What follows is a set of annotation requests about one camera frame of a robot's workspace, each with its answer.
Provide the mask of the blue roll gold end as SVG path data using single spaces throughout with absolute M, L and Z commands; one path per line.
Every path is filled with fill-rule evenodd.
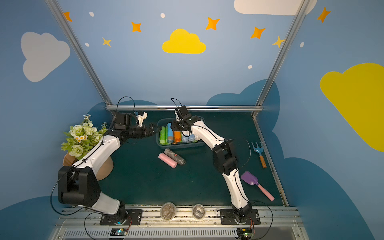
M 172 130 L 172 123 L 167 124 L 167 145 L 171 145 L 174 142 L 174 133 Z

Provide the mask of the pink bag roll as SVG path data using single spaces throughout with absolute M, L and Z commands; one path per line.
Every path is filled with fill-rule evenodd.
M 160 160 L 162 160 L 164 163 L 166 163 L 168 166 L 170 166 L 171 168 L 175 168 L 177 166 L 177 162 L 174 161 L 172 158 L 170 158 L 169 156 L 167 156 L 166 154 L 164 153 L 160 153 L 158 158 Z

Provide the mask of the dark grey bag roll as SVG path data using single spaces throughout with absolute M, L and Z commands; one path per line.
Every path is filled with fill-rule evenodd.
M 179 156 L 169 148 L 164 150 L 164 154 L 166 154 L 168 157 L 178 163 L 178 165 L 184 166 L 186 164 L 186 161 L 181 156 Z

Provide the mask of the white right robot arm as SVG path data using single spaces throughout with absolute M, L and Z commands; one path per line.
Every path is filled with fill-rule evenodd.
M 233 140 L 227 140 L 214 133 L 198 116 L 193 116 L 186 106 L 176 107 L 176 119 L 172 122 L 174 131 L 189 132 L 200 138 L 213 153 L 213 165 L 224 177 L 231 196 L 235 220 L 244 224 L 253 210 L 241 184 L 238 155 Z

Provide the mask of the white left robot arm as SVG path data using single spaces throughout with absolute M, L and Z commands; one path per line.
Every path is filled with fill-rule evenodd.
M 63 166 L 58 172 L 58 181 L 54 189 L 58 191 L 61 204 L 81 206 L 113 217 L 118 224 L 127 218 L 124 203 L 102 193 L 97 174 L 108 158 L 129 139 L 151 137 L 160 131 L 154 124 L 145 125 L 147 113 L 117 114 L 113 128 L 102 134 L 95 133 L 96 145 L 85 152 L 80 144 L 65 145 L 70 154 L 78 159 L 71 166 Z

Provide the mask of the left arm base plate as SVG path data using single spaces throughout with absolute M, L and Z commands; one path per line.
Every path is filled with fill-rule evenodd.
M 102 215 L 100 226 L 138 226 L 141 223 L 143 210 L 127 209 L 115 215 Z

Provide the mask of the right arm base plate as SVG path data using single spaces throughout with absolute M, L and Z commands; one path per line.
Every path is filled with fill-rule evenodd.
M 241 217 L 233 209 L 219 209 L 218 216 L 222 225 L 260 225 L 261 219 L 256 209 L 251 210 L 247 217 Z

